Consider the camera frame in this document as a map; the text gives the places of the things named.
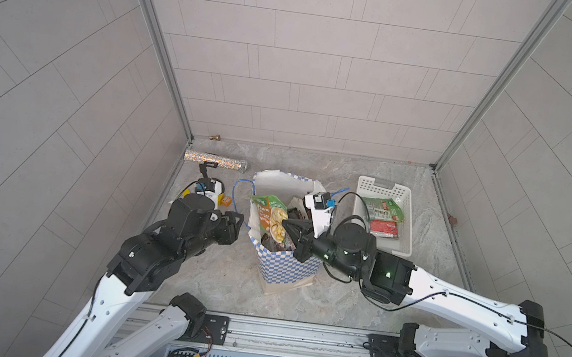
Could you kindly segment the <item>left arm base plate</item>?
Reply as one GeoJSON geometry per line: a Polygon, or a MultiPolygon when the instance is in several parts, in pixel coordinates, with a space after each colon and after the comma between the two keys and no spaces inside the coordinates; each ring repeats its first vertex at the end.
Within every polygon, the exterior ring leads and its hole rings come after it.
{"type": "Polygon", "coordinates": [[[230,327],[230,320],[227,316],[207,314],[202,324],[198,326],[197,332],[194,333],[192,328],[189,328],[178,341],[201,344],[211,342],[217,346],[224,345],[225,337],[230,327]]]}

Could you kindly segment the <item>clear red label packet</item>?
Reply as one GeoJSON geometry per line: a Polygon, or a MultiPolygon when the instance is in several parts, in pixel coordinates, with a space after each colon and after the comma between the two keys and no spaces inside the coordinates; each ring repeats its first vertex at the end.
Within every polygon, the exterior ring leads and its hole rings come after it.
{"type": "Polygon", "coordinates": [[[383,237],[386,239],[398,239],[399,238],[399,229],[398,223],[394,221],[385,221],[385,220],[371,220],[370,221],[370,232],[375,237],[383,237]]]}

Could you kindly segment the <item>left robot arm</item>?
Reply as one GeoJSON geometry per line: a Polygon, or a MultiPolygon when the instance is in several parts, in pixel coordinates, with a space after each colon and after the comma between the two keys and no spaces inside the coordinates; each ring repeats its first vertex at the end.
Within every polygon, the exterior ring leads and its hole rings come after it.
{"type": "Polygon", "coordinates": [[[128,238],[97,280],[92,297],[42,357],[150,357],[181,337],[207,335],[206,307],[189,293],[120,341],[113,337],[181,265],[208,247],[232,245],[244,216],[218,210],[212,199],[188,194],[173,202],[166,219],[128,238]]]}

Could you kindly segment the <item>cream green food packet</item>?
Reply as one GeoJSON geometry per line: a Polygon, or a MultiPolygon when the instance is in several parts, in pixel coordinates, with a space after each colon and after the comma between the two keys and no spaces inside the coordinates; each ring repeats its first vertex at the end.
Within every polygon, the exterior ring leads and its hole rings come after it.
{"type": "Polygon", "coordinates": [[[363,201],[368,208],[368,216],[370,220],[391,220],[399,224],[405,218],[403,210],[393,199],[364,197],[363,201]]]}

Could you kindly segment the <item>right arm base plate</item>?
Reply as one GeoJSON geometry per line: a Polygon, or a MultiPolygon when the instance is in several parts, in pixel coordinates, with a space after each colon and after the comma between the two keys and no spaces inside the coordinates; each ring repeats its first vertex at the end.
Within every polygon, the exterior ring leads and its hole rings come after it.
{"type": "Polygon", "coordinates": [[[370,334],[363,348],[368,350],[370,357],[421,357],[415,350],[402,348],[399,337],[380,334],[370,334]]]}

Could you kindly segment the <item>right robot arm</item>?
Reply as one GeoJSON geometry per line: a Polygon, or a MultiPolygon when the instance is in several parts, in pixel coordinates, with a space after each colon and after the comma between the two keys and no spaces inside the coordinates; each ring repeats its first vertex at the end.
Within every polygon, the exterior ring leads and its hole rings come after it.
{"type": "Polygon", "coordinates": [[[316,257],[357,283],[384,312],[415,308],[450,320],[454,328],[404,324],[399,357],[549,357],[543,307],[532,300],[508,304],[485,298],[431,275],[407,259],[378,250],[377,237],[351,216],[317,230],[311,221],[285,219],[294,255],[316,257]]]}

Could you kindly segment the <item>black red condiment packet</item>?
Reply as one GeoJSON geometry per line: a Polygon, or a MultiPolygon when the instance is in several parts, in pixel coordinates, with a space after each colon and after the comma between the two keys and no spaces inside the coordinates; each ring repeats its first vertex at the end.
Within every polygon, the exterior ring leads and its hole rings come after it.
{"type": "Polygon", "coordinates": [[[289,220],[311,221],[311,215],[304,204],[304,198],[293,197],[287,204],[287,214],[289,220]]]}

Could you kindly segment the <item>blue checkered paper bag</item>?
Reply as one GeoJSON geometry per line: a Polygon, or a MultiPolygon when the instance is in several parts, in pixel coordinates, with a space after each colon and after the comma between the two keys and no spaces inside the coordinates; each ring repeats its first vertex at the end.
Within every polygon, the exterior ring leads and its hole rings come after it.
{"type": "Polygon", "coordinates": [[[318,180],[273,169],[256,172],[250,183],[248,236],[256,250],[263,293],[279,294],[310,286],[321,262],[315,257],[304,262],[294,257],[296,246],[283,222],[295,216],[311,222],[304,197],[324,192],[324,186],[318,180]]]}

